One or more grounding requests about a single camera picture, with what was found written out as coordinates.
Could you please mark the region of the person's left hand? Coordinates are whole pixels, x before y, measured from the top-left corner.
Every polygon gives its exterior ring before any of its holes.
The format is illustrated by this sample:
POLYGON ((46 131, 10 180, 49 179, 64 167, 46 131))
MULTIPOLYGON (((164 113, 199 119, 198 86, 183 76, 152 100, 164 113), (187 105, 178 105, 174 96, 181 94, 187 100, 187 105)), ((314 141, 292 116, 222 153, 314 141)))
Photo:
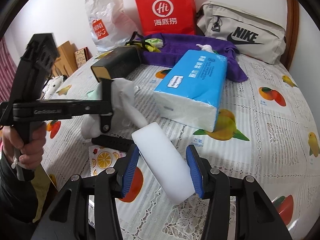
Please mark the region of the person's left hand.
POLYGON ((3 154, 7 159, 9 165, 14 162, 14 149, 21 152, 19 162, 25 166, 26 169, 33 170, 37 168, 44 153, 43 146, 46 143, 46 123, 33 131, 32 139, 28 144, 24 144, 23 140, 18 135, 13 127, 5 126, 2 132, 3 139, 3 154))

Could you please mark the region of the dark sleeve forearm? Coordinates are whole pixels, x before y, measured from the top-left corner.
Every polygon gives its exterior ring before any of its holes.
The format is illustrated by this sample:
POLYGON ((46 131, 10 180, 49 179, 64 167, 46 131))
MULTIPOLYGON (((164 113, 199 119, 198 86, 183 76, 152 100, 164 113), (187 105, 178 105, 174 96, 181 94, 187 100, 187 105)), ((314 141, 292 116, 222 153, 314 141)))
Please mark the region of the dark sleeve forearm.
POLYGON ((1 239, 31 239, 39 221, 36 218, 39 200, 44 203, 40 215, 44 215, 52 203, 56 190, 49 184, 47 193, 37 192, 30 181, 19 181, 6 156, 1 158, 1 239))

